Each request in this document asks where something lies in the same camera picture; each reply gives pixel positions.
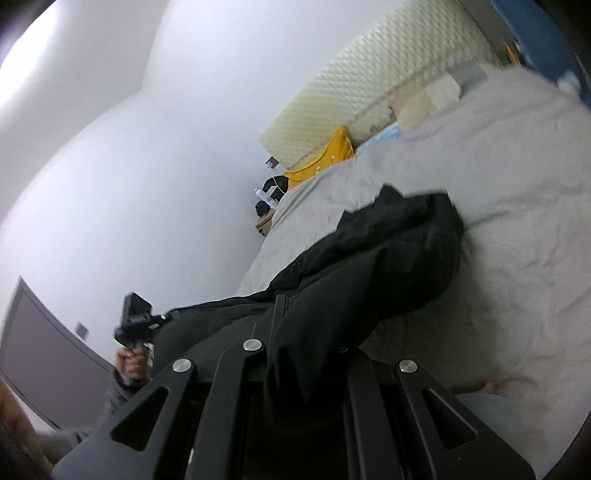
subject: metal screw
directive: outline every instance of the metal screw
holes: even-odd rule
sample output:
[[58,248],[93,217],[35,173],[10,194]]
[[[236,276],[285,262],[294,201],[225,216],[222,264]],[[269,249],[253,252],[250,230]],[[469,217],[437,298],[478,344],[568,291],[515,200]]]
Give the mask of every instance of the metal screw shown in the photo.
[[186,372],[189,368],[191,368],[191,360],[188,358],[179,358],[173,363],[173,370],[178,374]]
[[262,342],[258,338],[249,338],[242,344],[242,347],[247,352],[256,352],[262,348]]
[[400,368],[401,372],[406,374],[413,374],[418,370],[418,365],[412,360],[402,360],[398,364],[398,367]]

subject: gray bedsheet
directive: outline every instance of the gray bedsheet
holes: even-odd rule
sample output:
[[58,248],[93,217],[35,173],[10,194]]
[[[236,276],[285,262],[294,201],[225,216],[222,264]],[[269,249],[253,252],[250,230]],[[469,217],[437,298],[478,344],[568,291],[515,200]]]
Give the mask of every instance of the gray bedsheet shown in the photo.
[[497,74],[289,192],[239,294],[265,288],[384,183],[448,190],[467,234],[448,291],[407,330],[382,322],[363,347],[414,358],[447,386],[497,381],[525,426],[521,453],[544,476],[591,408],[591,113],[534,73]]

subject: wooden nightstand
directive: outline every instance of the wooden nightstand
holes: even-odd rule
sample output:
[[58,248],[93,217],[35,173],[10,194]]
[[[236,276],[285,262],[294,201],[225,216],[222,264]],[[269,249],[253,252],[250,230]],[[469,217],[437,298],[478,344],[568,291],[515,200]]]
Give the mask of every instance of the wooden nightstand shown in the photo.
[[259,233],[262,236],[267,236],[269,230],[271,230],[271,219],[273,218],[273,214],[275,210],[271,209],[269,213],[266,213],[261,217],[258,223],[255,225],[256,229],[259,230]]

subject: blue item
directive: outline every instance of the blue item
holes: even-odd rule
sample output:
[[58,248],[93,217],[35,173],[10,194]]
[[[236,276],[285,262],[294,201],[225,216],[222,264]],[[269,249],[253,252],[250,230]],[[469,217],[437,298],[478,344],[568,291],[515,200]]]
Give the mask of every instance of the blue item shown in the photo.
[[394,122],[392,125],[388,125],[380,133],[375,134],[372,138],[363,142],[359,147],[357,147],[355,155],[359,155],[365,147],[371,145],[372,143],[383,142],[384,140],[389,140],[390,138],[400,138],[401,136],[402,132],[398,128],[398,124]]
[[577,56],[562,30],[532,0],[492,0],[515,38],[525,50],[531,66],[552,82],[564,72],[573,72],[581,84],[581,98],[587,95],[587,81]]

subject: foot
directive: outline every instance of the foot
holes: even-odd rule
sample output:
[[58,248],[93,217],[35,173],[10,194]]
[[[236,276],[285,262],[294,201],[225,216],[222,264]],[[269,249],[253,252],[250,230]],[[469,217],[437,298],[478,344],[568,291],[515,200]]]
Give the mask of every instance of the foot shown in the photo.
[[477,393],[490,393],[491,395],[499,394],[499,387],[494,382],[486,382],[484,387],[477,391]]

